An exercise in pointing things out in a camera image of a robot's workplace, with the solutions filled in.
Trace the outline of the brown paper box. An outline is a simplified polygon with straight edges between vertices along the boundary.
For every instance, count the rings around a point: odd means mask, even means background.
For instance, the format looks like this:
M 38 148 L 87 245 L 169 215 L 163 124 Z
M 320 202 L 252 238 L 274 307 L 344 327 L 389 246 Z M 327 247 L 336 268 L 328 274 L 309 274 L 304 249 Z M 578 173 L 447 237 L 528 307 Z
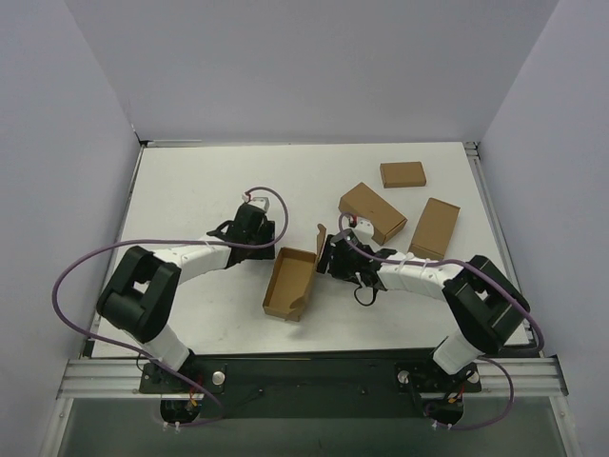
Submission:
M 326 227 L 317 226 L 316 251 L 281 248 L 263 301 L 266 315 L 299 322 L 308 305 L 317 266 L 326 239 Z

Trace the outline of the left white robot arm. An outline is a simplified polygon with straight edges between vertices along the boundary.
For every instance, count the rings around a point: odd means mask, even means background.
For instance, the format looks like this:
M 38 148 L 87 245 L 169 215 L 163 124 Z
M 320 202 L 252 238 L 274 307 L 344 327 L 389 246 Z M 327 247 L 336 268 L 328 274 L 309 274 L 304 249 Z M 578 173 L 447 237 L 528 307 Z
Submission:
M 98 314 L 164 364 L 161 379 L 170 389 L 187 390 L 195 379 L 190 351 L 168 323 L 178 286 L 244 260 L 274 259 L 275 222 L 267 218 L 268 208 L 267 198 L 250 199 L 198 245 L 129 248 L 102 291 Z

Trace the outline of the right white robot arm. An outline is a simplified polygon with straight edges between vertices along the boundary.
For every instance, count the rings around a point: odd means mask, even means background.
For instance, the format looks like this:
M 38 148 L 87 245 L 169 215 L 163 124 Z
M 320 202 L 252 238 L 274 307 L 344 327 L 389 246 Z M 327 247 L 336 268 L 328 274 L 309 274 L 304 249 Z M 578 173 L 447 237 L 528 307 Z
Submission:
M 430 261 L 392 248 L 374 251 L 356 231 L 326 236 L 317 271 L 353 283 L 357 289 L 406 291 L 445 302 L 458 329 L 433 350 L 433 363 L 455 375 L 478 357 L 498 354 L 530 306 L 486 257 Z

